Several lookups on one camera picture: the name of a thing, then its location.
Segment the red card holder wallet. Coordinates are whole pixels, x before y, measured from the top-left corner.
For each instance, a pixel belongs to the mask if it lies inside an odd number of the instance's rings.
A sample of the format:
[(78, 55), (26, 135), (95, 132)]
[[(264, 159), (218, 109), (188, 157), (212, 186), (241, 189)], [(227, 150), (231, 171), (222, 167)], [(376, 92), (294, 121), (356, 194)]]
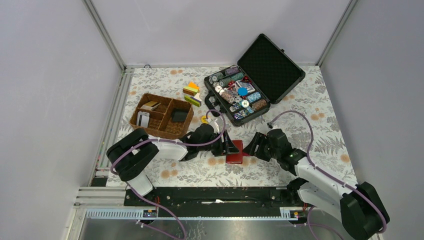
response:
[(244, 157), (249, 157), (250, 155), (243, 152), (244, 144), (242, 140), (234, 140), (233, 144), (235, 147), (229, 149), (229, 154), (225, 157), (225, 163), (241, 165)]

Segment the black VIP card stack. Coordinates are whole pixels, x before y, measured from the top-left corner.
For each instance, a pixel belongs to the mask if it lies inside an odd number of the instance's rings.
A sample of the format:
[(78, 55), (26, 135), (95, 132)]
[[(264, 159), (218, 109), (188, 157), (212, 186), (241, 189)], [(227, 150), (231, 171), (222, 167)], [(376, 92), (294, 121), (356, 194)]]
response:
[(188, 111), (175, 108), (171, 113), (171, 121), (174, 123), (184, 123), (188, 116)]

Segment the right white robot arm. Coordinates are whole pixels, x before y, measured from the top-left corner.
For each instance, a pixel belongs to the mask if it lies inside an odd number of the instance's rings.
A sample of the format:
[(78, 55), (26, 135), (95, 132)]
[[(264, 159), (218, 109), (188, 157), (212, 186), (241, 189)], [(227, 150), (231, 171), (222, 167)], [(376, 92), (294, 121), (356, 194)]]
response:
[(275, 159), (296, 178), (286, 186), (287, 201), (317, 207), (339, 220), (355, 240), (367, 240), (390, 222), (376, 189), (368, 182), (344, 182), (323, 167), (313, 165), (301, 149), (293, 148), (285, 133), (257, 132), (243, 153), (264, 161)]

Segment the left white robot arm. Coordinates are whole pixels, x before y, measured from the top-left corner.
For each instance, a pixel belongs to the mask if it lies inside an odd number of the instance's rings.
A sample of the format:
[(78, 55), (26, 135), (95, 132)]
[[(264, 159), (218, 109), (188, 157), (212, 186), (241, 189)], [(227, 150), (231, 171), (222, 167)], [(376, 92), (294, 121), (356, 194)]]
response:
[(203, 123), (180, 139), (149, 137), (137, 128), (109, 147), (106, 156), (110, 171), (136, 193), (136, 199), (144, 206), (155, 200), (154, 186), (144, 170), (153, 159), (169, 159), (185, 162), (194, 159), (199, 152), (211, 152), (215, 157), (240, 153), (226, 130), (218, 130)]

